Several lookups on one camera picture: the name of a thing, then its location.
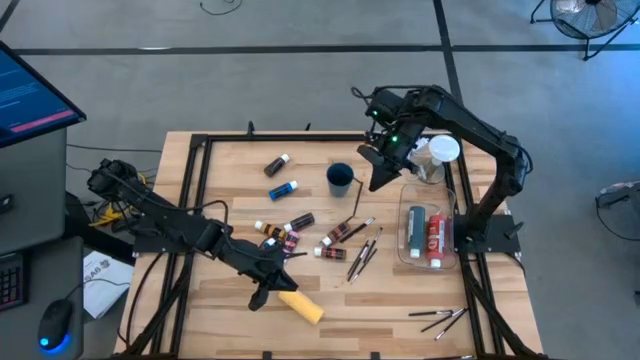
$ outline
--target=blue bottle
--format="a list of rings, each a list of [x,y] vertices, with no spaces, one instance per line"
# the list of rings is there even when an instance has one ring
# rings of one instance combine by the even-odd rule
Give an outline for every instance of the blue bottle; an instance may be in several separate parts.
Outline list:
[[[269,191],[269,196],[271,197],[271,200],[277,200],[291,192],[293,192],[293,190],[298,188],[298,182],[297,181],[291,181],[288,182],[286,184],[280,185],[277,188]]]

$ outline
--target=computer mouse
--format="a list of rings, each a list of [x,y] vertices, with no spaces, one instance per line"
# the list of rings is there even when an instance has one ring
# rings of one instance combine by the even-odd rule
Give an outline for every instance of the computer mouse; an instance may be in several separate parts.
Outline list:
[[[67,299],[52,302],[40,319],[38,344],[45,350],[58,347],[64,340],[71,320],[73,304]]]

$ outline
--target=blue light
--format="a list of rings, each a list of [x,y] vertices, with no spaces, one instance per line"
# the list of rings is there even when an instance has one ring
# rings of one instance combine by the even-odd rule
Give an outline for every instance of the blue light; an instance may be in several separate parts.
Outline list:
[[[41,345],[42,345],[42,340],[47,340],[47,344],[49,344],[49,340],[48,339],[40,339],[40,344]],[[46,355],[58,355],[58,354],[61,354],[61,353],[65,352],[69,348],[69,344],[70,343],[71,343],[71,335],[67,334],[62,339],[62,342],[60,343],[60,345],[56,346],[55,348],[53,348],[51,350],[46,350],[46,349],[40,348],[40,351],[42,351]]]

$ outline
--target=clear plastic container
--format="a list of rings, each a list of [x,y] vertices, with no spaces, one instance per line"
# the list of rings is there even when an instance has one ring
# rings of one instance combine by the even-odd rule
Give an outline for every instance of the clear plastic container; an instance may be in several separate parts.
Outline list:
[[[398,209],[398,236],[396,239],[398,258],[401,262],[412,267],[434,271],[452,269],[456,266],[458,257],[453,250],[453,207],[455,202],[455,194],[447,189],[444,184],[407,184],[402,187]],[[421,252],[419,258],[409,256],[409,209],[412,206],[422,206],[425,210],[425,237],[427,235],[426,225],[428,225],[429,218],[432,215],[442,215],[445,218],[444,258],[439,268],[430,266],[426,256],[426,249]]]

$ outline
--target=keyboard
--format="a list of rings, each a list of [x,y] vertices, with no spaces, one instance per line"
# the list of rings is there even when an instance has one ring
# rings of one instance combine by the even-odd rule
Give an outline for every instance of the keyboard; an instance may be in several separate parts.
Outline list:
[[[0,256],[0,311],[26,302],[24,268],[22,254]]]

